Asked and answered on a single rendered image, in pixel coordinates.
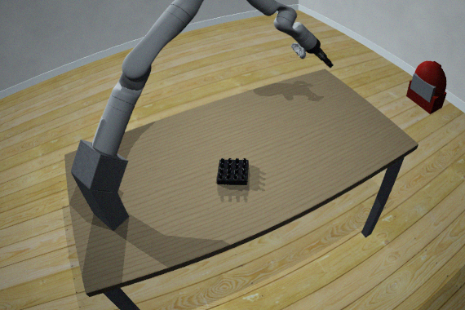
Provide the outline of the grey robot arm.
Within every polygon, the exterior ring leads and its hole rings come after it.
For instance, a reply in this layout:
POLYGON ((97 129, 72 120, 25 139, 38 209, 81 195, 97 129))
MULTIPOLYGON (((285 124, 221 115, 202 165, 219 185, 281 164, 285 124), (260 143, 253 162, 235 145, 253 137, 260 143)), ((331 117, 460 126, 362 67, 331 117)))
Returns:
MULTIPOLYGON (((161 49, 190 23, 203 1, 174 0, 126 56, 122 62, 122 75, 108 99, 92 148, 117 156, 135 104, 151 72, 152 62, 161 49)), ((291 47, 301 59, 306 57, 306 50, 311 50, 317 44, 317 38, 303 24, 295 23, 297 13, 292 7, 275 0, 246 1, 266 16, 273 15, 278 9, 274 26, 297 42, 291 44, 291 47)))

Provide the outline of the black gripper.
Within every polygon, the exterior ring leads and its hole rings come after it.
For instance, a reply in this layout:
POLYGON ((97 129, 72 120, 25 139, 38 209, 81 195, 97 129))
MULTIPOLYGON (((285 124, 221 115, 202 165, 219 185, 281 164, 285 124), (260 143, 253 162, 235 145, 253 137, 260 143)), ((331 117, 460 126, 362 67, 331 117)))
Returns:
POLYGON ((332 62, 326 57, 327 55, 323 52, 323 50, 320 48, 320 46, 321 46, 321 43, 317 39, 317 44, 311 50, 306 50, 306 52, 309 53, 309 54, 314 53, 315 56, 317 56, 320 60, 323 60, 325 62, 325 64, 331 68, 333 66, 332 62))

